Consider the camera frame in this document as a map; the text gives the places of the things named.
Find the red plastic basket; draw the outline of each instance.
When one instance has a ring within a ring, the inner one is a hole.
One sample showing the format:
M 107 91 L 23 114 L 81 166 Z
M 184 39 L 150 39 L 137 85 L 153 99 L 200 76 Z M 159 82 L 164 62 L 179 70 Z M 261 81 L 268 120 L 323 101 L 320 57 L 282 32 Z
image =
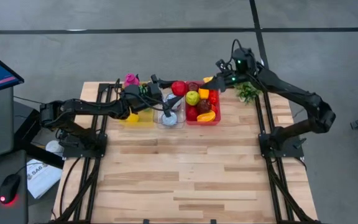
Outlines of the red plastic basket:
M 199 86 L 204 84 L 204 82 L 202 82 L 202 81 L 187 81 L 186 85 L 188 85 L 191 82 L 197 83 Z M 190 107 L 190 105 L 186 103 L 186 106 L 185 106 L 186 113 L 185 114 L 187 114 L 187 111 L 188 111 L 189 107 Z M 186 124 L 188 124 L 188 125 L 210 125 L 210 126 L 211 125 L 217 125 L 221 121 L 221 107 L 220 107 L 219 95 L 218 95 L 218 102 L 216 103 L 215 107 L 216 107 L 217 113 L 216 113 L 216 117 L 215 117 L 214 121 L 199 122 L 199 121 L 188 121 L 186 119 Z

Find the computer mouse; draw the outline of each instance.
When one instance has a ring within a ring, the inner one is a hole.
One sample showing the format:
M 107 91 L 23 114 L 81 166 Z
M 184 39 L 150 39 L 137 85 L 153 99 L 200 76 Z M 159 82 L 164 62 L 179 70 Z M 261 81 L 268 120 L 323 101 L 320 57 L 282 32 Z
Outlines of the computer mouse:
M 7 204 L 16 196 L 17 188 L 20 184 L 20 175 L 11 174 L 7 176 L 0 186 L 0 202 Z

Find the paper sheet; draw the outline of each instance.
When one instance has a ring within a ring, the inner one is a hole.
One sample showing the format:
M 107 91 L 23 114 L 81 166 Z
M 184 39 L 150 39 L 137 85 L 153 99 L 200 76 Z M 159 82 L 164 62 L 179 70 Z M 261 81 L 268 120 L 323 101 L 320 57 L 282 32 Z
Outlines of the paper sheet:
M 61 176 L 62 170 L 59 168 L 35 159 L 27 162 L 27 189 L 35 199 L 42 197 Z

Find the green plant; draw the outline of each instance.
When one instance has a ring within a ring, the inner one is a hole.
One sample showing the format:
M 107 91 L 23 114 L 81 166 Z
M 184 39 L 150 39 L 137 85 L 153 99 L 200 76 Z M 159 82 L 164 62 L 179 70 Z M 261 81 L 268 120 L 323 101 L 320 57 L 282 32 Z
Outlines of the green plant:
M 237 96 L 244 100 L 246 104 L 255 100 L 255 97 L 258 97 L 261 91 L 257 90 L 251 83 L 245 82 L 241 84 L 236 84 L 234 86 L 237 92 Z

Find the pink object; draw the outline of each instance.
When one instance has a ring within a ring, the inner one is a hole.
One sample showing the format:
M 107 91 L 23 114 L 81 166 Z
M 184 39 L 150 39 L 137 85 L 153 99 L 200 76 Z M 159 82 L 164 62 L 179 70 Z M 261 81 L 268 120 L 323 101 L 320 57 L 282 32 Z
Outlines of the pink object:
M 139 85 L 139 80 L 135 77 L 134 74 L 128 73 L 125 76 L 125 82 L 124 82 L 124 86 L 128 86 L 128 85 Z

